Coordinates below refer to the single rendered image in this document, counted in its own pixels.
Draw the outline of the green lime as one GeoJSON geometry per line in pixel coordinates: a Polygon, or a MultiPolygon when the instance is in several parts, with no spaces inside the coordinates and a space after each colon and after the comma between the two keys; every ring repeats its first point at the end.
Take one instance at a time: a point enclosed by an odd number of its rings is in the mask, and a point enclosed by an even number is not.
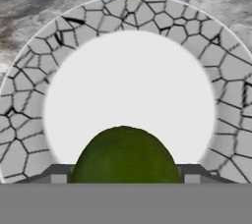
{"type": "Polygon", "coordinates": [[[178,168],[162,142],[132,127],[114,127],[84,148],[70,183],[181,183],[178,168]]]}

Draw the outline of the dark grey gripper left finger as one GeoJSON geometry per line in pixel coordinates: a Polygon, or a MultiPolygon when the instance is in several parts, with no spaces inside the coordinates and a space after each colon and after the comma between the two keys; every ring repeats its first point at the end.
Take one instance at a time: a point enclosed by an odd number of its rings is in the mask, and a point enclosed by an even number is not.
{"type": "Polygon", "coordinates": [[[67,184],[73,164],[52,164],[41,174],[18,181],[18,184],[67,184]]]}

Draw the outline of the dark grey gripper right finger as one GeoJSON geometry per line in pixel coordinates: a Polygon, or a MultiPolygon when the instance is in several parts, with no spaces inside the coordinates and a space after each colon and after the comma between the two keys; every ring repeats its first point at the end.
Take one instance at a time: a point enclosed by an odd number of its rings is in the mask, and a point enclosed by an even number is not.
{"type": "Polygon", "coordinates": [[[200,164],[177,164],[184,184],[234,184],[229,179],[211,175],[200,164]]]}

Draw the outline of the white plate with crackle rim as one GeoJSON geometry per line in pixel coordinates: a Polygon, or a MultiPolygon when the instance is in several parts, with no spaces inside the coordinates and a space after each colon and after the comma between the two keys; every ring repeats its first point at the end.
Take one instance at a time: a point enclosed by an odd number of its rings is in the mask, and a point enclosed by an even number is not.
{"type": "Polygon", "coordinates": [[[73,164],[99,133],[144,130],[175,165],[252,184],[252,53],[175,0],[94,0],[57,17],[0,87],[0,182],[73,164]]]}

